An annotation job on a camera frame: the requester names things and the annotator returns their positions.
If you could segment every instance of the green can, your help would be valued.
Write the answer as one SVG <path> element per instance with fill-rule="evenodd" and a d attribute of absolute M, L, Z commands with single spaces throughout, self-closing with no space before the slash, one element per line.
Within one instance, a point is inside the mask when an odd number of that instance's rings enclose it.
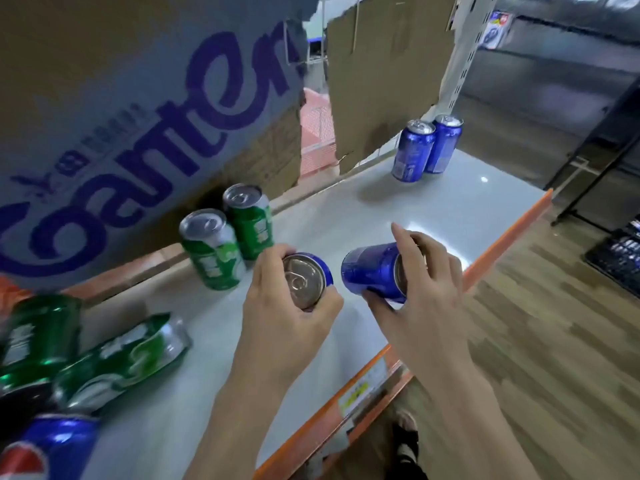
<path fill-rule="evenodd" d="M 236 184 L 222 195 L 245 259 L 253 261 L 273 245 L 273 219 L 267 195 L 256 185 Z"/>
<path fill-rule="evenodd" d="M 182 247 L 205 286 L 212 290 L 233 288 L 246 273 L 236 233 L 225 215 L 216 209 L 190 213 L 180 222 Z"/>
<path fill-rule="evenodd" d="M 0 396 L 42 394 L 42 386 L 76 359 L 81 306 L 81 300 L 64 294 L 16 303 L 0 354 Z"/>
<path fill-rule="evenodd" d="M 56 401 L 75 413 L 97 411 L 179 359 L 191 346 L 178 316 L 152 315 L 62 369 L 54 381 Z"/>

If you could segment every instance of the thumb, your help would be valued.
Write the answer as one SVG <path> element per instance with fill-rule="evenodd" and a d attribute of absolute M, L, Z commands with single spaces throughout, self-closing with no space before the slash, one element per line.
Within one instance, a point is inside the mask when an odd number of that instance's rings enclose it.
<path fill-rule="evenodd" d="M 387 300 L 373 293 L 373 291 L 364 290 L 362 292 L 362 297 L 367 302 L 367 305 L 378 322 L 378 325 L 380 325 L 380 329 L 384 331 L 385 323 L 388 322 L 388 320 L 396 318 L 396 311 L 391 308 L 391 305 L 387 303 Z"/>
<path fill-rule="evenodd" d="M 322 327 L 329 333 L 343 305 L 344 298 L 340 296 L 335 286 L 331 285 L 324 290 L 320 301 L 316 303 L 314 310 L 311 312 L 311 316 L 313 320 L 322 323 Z"/>

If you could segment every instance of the hand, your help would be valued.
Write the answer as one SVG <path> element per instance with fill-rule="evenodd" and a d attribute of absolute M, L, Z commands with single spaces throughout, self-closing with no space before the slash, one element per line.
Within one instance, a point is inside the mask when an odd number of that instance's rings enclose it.
<path fill-rule="evenodd" d="M 472 366 L 462 323 L 462 266 L 438 241 L 391 224 L 408 282 L 407 299 L 396 311 L 373 292 L 364 292 L 389 343 L 428 391 L 447 387 Z M 425 250 L 427 266 L 420 249 Z"/>
<path fill-rule="evenodd" d="M 232 366 L 232 374 L 276 387 L 282 395 L 316 356 L 344 303 L 329 286 L 312 312 L 295 306 L 282 263 L 293 252 L 276 244 L 258 256 Z"/>

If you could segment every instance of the pepsi logo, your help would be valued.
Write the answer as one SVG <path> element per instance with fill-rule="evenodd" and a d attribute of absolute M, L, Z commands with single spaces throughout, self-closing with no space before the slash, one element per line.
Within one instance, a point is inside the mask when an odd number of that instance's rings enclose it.
<path fill-rule="evenodd" d="M 0 480 L 47 480 L 49 464 L 33 443 L 11 443 L 0 456 Z"/>

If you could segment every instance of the left hand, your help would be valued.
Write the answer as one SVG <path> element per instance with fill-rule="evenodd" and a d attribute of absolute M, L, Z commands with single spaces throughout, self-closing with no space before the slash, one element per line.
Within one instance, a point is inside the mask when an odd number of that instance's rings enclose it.
<path fill-rule="evenodd" d="M 329 286 L 312 312 L 293 304 L 282 259 L 294 252 L 276 244 L 258 256 L 231 370 L 234 377 L 277 387 L 282 395 L 316 356 L 344 303 Z"/>

